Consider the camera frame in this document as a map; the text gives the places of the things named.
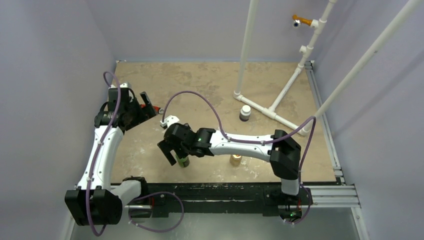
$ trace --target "stained surface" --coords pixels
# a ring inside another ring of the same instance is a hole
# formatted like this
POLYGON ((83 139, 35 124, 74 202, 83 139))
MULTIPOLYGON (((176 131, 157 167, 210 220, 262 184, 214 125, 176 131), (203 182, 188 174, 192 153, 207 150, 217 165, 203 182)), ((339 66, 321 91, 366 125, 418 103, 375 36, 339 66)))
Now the stained surface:
MULTIPOLYGON (((248 99, 269 107, 293 74, 297 63, 249 62, 246 66, 241 93, 248 99)), ((273 134, 275 129, 290 129, 252 109, 249 121, 239 120, 244 105, 233 98, 238 77, 238 62, 120 62, 116 75, 121 82, 129 82, 136 94, 147 92, 153 105, 165 107, 176 92, 191 90, 202 94, 216 108, 227 133, 243 135, 273 134)), ((303 71, 292 85, 276 112, 300 125, 316 111, 306 73, 303 71)), ((181 123, 198 128, 218 128, 214 113, 201 98, 182 94, 174 98, 166 115, 175 115, 181 123)), ((156 183, 205 182, 278 182, 269 163, 244 157, 239 166, 230 164, 229 155, 190 156, 190 165, 171 166, 157 147, 164 130, 158 115, 126 132, 116 153, 112 182, 125 177, 143 176, 156 183)), ((307 138, 294 139, 305 147, 307 138)), ((302 170, 305 182, 334 181, 333 167, 323 136, 321 123, 316 125, 312 144, 302 170)))

